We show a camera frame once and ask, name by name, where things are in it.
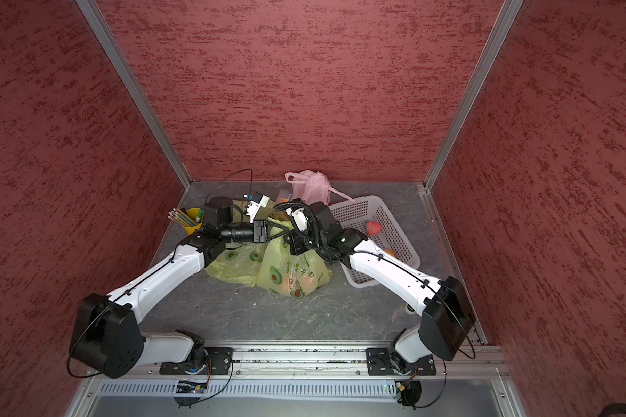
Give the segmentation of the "green plastic bag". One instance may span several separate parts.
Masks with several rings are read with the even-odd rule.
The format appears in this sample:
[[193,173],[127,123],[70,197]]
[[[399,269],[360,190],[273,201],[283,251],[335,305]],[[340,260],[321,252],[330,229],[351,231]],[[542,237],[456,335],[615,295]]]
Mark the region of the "green plastic bag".
[[[278,227],[274,227],[270,235],[284,228],[292,230],[289,222],[276,221],[276,224]],[[250,260],[257,264],[255,285],[297,300],[325,286],[332,278],[332,271],[315,250],[293,256],[283,237],[259,243],[257,250],[250,254]]]
[[231,243],[224,241],[224,228],[250,223],[240,203],[229,197],[216,196],[203,206],[202,236],[209,241],[203,250],[205,272],[225,283],[255,285],[257,264],[250,254],[258,243]]

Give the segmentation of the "pink plastic bag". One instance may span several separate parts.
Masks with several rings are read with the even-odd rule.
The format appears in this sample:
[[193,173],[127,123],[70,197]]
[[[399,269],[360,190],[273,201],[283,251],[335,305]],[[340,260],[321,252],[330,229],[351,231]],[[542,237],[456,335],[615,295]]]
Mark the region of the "pink plastic bag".
[[288,172],[285,181],[292,187],[292,199],[300,199],[304,203],[325,203],[330,205],[331,194],[336,194],[352,203],[355,200],[343,192],[332,187],[328,177],[321,172],[304,170],[302,172]]

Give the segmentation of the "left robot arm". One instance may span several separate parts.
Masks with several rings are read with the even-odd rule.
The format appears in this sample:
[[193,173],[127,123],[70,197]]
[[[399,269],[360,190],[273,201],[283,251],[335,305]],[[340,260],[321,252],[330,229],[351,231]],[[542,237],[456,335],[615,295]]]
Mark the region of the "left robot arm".
[[209,371],[203,339],[191,332],[146,335],[139,325],[181,283],[217,260],[231,243],[267,243],[275,223],[260,220],[268,196],[253,194],[239,206],[229,197],[211,198],[203,222],[170,255],[108,295],[83,299],[71,337],[69,360],[77,360],[112,379],[132,368],[170,363],[188,375]]

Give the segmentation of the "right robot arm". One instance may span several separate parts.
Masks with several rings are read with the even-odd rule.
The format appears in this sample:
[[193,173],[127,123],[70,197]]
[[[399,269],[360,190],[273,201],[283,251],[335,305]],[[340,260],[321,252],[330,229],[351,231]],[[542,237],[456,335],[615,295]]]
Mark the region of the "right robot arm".
[[297,199],[278,203],[292,222],[290,248],[315,250],[326,262],[370,276],[399,296],[420,316],[420,324],[403,330],[387,348],[394,371],[411,375],[418,361],[436,356],[452,361],[470,338],[476,318],[464,285],[456,278],[439,279],[414,269],[379,248],[367,234],[344,228],[324,203]]

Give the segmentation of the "crayon box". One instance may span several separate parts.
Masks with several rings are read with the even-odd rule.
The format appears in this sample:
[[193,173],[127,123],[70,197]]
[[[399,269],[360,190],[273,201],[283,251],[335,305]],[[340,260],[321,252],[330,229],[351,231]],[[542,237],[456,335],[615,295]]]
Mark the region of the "crayon box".
[[292,198],[292,194],[290,191],[281,189],[278,193],[278,197],[276,198],[276,204],[278,203],[286,203],[290,201]]

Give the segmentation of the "white plastic basket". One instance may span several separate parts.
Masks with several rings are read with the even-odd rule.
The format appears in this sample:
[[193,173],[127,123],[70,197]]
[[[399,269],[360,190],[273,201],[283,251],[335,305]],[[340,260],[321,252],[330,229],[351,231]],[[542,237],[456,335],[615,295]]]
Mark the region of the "white plastic basket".
[[347,200],[342,203],[334,203],[330,205],[330,210],[344,228],[357,229],[367,236],[367,223],[378,223],[381,226],[381,231],[375,236],[370,236],[370,239],[382,250],[393,252],[396,259],[406,265],[414,269],[420,267],[420,257],[380,197],[357,197],[353,202]]

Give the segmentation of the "yellow pencil cup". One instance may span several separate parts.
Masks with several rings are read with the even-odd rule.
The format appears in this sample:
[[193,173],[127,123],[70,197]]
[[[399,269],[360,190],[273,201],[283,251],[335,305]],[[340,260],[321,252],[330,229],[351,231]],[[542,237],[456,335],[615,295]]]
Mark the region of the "yellow pencil cup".
[[174,208],[168,213],[168,218],[180,225],[188,235],[192,235],[202,227],[203,210],[199,208],[192,210]]

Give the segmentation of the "aluminium front rail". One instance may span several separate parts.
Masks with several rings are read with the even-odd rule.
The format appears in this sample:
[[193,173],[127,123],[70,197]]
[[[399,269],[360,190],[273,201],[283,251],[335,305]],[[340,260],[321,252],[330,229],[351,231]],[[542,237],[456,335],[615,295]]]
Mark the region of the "aluminium front rail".
[[[210,352],[229,349],[228,356],[215,354],[211,378],[377,380],[400,377],[388,374],[388,366],[371,367],[367,349],[386,349],[380,341],[239,341],[208,342]],[[453,361],[429,358],[418,366],[418,380],[509,380],[511,372],[497,346],[464,344]]]

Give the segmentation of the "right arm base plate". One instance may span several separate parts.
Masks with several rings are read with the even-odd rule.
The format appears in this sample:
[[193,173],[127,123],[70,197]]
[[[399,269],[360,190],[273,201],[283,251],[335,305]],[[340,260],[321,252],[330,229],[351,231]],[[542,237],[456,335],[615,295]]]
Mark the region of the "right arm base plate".
[[436,365],[432,355],[424,356],[416,362],[408,362],[394,349],[369,347],[365,349],[368,374],[372,376],[416,376],[436,375]]

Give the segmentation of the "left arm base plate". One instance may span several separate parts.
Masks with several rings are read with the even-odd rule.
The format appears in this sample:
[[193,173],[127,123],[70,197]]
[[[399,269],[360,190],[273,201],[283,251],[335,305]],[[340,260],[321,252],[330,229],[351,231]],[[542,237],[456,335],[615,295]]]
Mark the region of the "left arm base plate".
[[160,375],[229,375],[234,349],[231,347],[196,347],[188,358],[179,363],[164,362]]

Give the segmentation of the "left aluminium corner post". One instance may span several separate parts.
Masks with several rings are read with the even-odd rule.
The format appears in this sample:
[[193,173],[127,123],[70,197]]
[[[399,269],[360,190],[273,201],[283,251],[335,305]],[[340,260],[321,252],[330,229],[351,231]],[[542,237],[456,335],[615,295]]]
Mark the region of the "left aluminium corner post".
[[160,122],[156,111],[137,80],[136,74],[130,67],[125,54],[121,51],[118,41],[111,33],[109,24],[107,24],[97,2],[91,0],[77,0],[76,4],[78,8],[80,8],[93,34],[101,44],[114,70],[118,73],[119,78],[123,82],[123,86],[137,106],[139,113],[142,118],[144,118],[144,121],[158,142],[161,151],[163,151],[164,156],[173,168],[182,186],[185,189],[189,189],[193,183],[191,175],[185,168],[181,157]]

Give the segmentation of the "aluminium corner post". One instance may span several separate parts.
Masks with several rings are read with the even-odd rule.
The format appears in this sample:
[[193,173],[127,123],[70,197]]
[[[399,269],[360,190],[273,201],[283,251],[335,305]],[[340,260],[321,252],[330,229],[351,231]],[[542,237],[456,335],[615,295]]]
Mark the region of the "aluminium corner post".
[[193,183],[191,175],[185,168],[181,157],[160,122],[156,111],[137,80],[136,74],[130,67],[125,54],[121,51],[118,41],[111,33],[109,24],[107,24],[97,2],[91,0],[77,0],[76,4],[78,8],[80,8],[93,34],[101,44],[114,70],[118,73],[119,78],[123,82],[123,86],[137,106],[139,113],[142,118],[144,118],[144,121],[158,142],[161,151],[163,151],[164,156],[173,168],[182,186],[185,189],[189,189]]
[[451,120],[450,127],[443,139],[441,147],[436,154],[433,165],[426,179],[424,180],[424,193],[431,193],[434,189],[436,180],[440,176],[443,165],[445,164],[457,138],[464,126],[464,123],[471,113],[474,103],[483,88],[487,76],[502,49],[502,46],[513,26],[517,14],[523,5],[523,0],[505,0],[495,24],[493,25],[490,35],[483,47],[481,55],[476,62],[474,71],[471,74],[469,83],[467,84],[464,95],[461,98],[459,106],[454,117]]

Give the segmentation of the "right aluminium corner post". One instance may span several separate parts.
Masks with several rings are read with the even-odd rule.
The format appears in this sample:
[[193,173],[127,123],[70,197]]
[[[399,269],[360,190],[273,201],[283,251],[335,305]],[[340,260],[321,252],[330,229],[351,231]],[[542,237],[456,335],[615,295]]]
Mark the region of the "right aluminium corner post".
[[505,0],[495,24],[493,25],[490,35],[483,47],[481,55],[476,62],[474,71],[471,74],[469,83],[467,84],[464,95],[461,98],[459,106],[454,117],[451,120],[450,127],[443,139],[441,147],[436,154],[433,165],[426,179],[424,180],[424,193],[431,193],[434,189],[436,180],[440,176],[443,165],[445,164],[457,138],[464,126],[464,123],[471,113],[474,103],[483,88],[487,76],[502,49],[502,46],[513,26],[517,14],[523,5],[523,0]]

